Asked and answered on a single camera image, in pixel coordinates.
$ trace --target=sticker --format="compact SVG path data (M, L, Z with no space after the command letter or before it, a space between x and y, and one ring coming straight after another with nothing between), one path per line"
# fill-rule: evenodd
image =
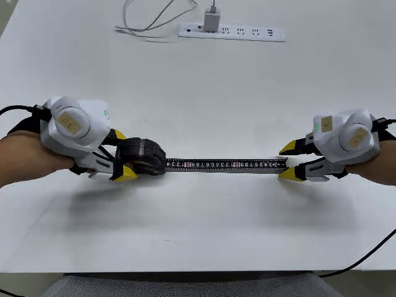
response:
M322 132L330 132L333 130L333 117L326 116L322 118Z
M81 125L67 112L61 114L57 121L71 134L76 134L82 128Z
M357 129L349 140L348 145L354 149L357 149L359 144L367 137L367 135L368 132L363 128Z

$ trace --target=white power strip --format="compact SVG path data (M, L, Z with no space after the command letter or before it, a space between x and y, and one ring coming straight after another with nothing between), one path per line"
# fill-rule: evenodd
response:
M285 32L279 28L220 24L217 32L205 32L202 27L203 24L199 23L181 23L178 25L178 35L193 38L286 41Z

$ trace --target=white table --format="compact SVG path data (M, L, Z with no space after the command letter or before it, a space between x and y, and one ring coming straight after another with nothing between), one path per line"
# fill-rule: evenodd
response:
M136 24L163 4L151 2L131 7ZM287 43L179 39L175 23L160 32L170 42L145 42L112 30L122 3L20 0L0 39L1 106L106 100L114 127L170 158L274 157L317 113L396 116L394 1L219 2L223 22L283 27ZM199 4L183 20L200 20ZM2 116L1 135L23 116ZM167 173L114 186L65 171L1 189L0 271L340 269L395 213L394 187L354 176ZM395 249L358 268L396 269Z

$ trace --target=white cable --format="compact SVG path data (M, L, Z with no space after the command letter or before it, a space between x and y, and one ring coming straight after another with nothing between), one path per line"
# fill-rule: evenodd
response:
M168 24L168 23L170 23L170 22L172 22L172 21L178 19L178 18L181 17L182 15L187 14L187 13L190 12L190 11L193 11L193 10L194 10L195 8L197 8L197 6L198 6L198 3L196 3L195 0L189 0L189 1L192 2L193 5L194 5L192 8L190 8L190 9L188 9L188 10L186 10L186 11L180 13L180 14L178 14L176 17L173 17L173 18L171 18L170 20L167 20L166 22L163 22L163 23L161 23L161 24L156 25L156 26L153 27L153 25L155 24L155 22L161 17L161 15L162 15L162 14L171 6L171 4L174 2L174 0L171 0L171 1L162 9L162 11L156 16L156 18L151 22L150 25L148 25L148 26L145 27L145 28L132 28L132 27L129 27L129 26L127 25L127 8L128 8L129 5L131 5L132 2L134 2L134 1L135 1L135 0L126 0L126 1L125 1L124 5L123 5L123 22L124 22L124 27L115 26L115 29L116 29L117 31L120 31L120 32L127 30L127 32L129 32L129 33L131 33L131 34L133 34L133 35L135 35L135 36L138 36L138 37L146 37L146 38L160 38L160 37L139 35L139 34L137 34L137 33L139 33L139 32L146 32L146 31L150 31L150 30L154 30L154 29L160 28L160 27L162 27L162 26L164 26L164 25L166 25L166 24Z

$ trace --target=forearm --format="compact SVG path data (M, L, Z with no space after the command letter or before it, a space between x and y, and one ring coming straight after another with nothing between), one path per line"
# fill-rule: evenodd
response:
M18 131L1 139L0 153L0 187L41 178L74 164L73 159L42 146L40 135L27 131Z
M380 146L381 152L376 158L348 166L346 170L375 183L396 186L396 141L384 141Z

